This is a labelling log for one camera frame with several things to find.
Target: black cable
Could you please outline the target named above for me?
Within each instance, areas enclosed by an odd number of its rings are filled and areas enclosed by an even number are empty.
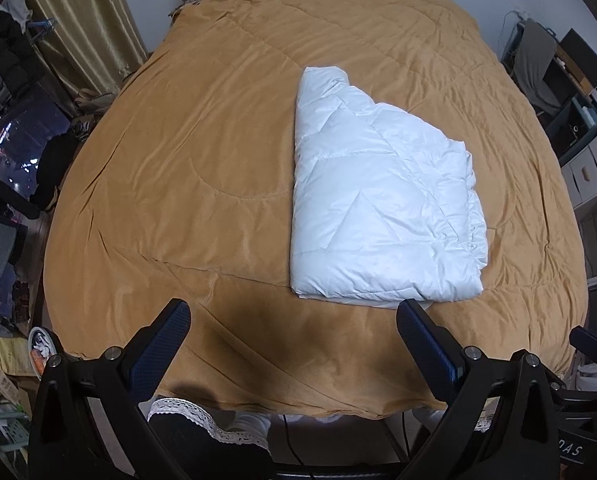
[[[405,451],[407,452],[407,459],[412,460],[410,453],[410,442],[407,439],[407,432],[405,431],[405,412],[401,412],[401,425],[403,426],[403,438],[405,439]]]
[[[287,417],[285,417],[285,415],[283,415],[283,423],[285,424],[285,438],[287,439],[288,447],[290,448],[290,451],[294,455],[294,458],[299,463],[299,465],[302,465],[303,467],[305,467],[305,463],[303,462],[303,460],[301,460],[301,457],[299,457],[296,454],[296,451],[294,451],[294,448],[291,445],[291,442],[290,442],[290,428],[288,428],[288,419],[287,419]],[[314,480],[314,476],[312,475],[312,473],[308,472],[308,474],[309,474],[309,477],[312,480]]]

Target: white down comforter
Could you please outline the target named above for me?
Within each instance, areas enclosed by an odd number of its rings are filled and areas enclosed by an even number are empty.
[[[396,307],[482,292],[485,219],[463,142],[326,67],[303,74],[295,143],[290,281],[301,298]]]

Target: floor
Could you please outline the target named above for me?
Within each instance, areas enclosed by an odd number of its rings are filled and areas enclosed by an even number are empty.
[[[151,402],[139,405],[144,414],[149,412]],[[90,406],[115,465],[128,474],[133,474],[130,462],[120,448],[99,400],[91,399]],[[208,409],[208,412],[222,428],[226,428],[234,416],[234,412],[212,409]],[[401,414],[391,415],[385,421],[400,446],[404,447]],[[405,429],[410,444],[414,442],[419,427],[420,424],[412,413],[405,412]],[[379,420],[345,415],[334,422],[324,424],[318,419],[306,416],[296,422],[289,422],[288,429],[291,445],[306,465],[379,464],[399,461]],[[268,443],[274,462],[297,463],[287,444],[284,422],[278,415],[272,416]]]

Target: bed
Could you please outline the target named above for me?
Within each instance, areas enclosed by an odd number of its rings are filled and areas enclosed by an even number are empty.
[[[44,285],[66,351],[123,345],[170,298],[194,322],[160,392],[223,409],[369,418],[439,407],[395,311],[301,300],[288,271],[296,90],[335,65],[466,143],[487,222],[483,293],[428,313],[462,344],[556,373],[583,322],[583,250],[527,99],[450,0],[187,6],[70,170]]]

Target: white sock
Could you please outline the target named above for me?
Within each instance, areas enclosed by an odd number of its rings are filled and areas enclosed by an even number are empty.
[[[262,413],[236,412],[232,423],[227,431],[246,431],[254,436],[267,440],[267,432],[270,429],[270,415]]]

